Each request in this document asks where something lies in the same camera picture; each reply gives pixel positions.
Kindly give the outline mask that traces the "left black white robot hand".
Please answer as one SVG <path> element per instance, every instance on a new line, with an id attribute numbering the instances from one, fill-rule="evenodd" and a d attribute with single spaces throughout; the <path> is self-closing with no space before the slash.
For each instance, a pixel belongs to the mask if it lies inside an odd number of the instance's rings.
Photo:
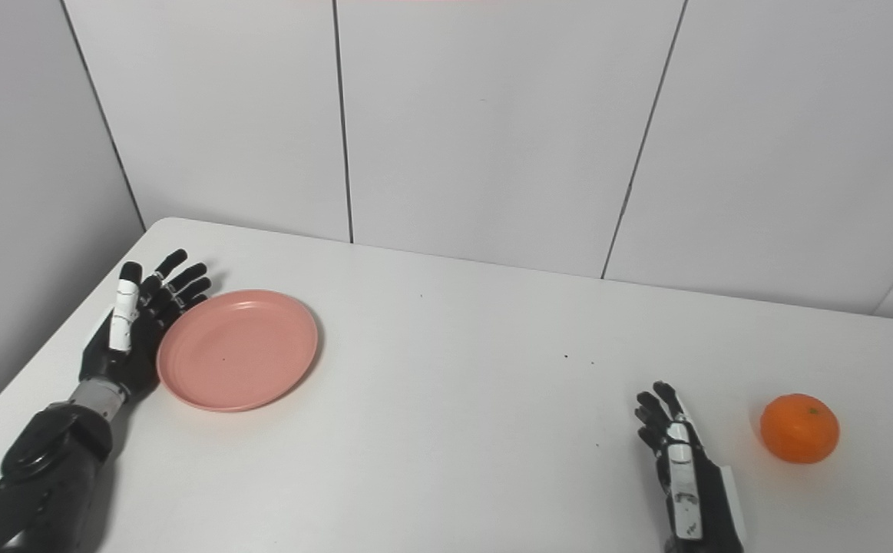
<path id="1" fill-rule="evenodd" d="M 139 399 L 159 383 L 159 346 L 186 312 L 207 300 L 207 265 L 184 267 L 189 254 L 176 249 L 151 272 L 123 263 L 114 303 L 82 351 L 78 381 L 109 382 L 124 400 Z"/>

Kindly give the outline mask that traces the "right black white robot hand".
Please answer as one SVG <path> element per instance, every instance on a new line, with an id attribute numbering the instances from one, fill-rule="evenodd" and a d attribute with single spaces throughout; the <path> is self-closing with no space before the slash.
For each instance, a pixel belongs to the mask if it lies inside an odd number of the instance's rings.
<path id="1" fill-rule="evenodd" d="M 676 389 L 657 381 L 637 400 L 638 436 L 653 452 L 670 522 L 663 550 L 743 552 L 745 522 L 732 470 L 707 455 Z"/>

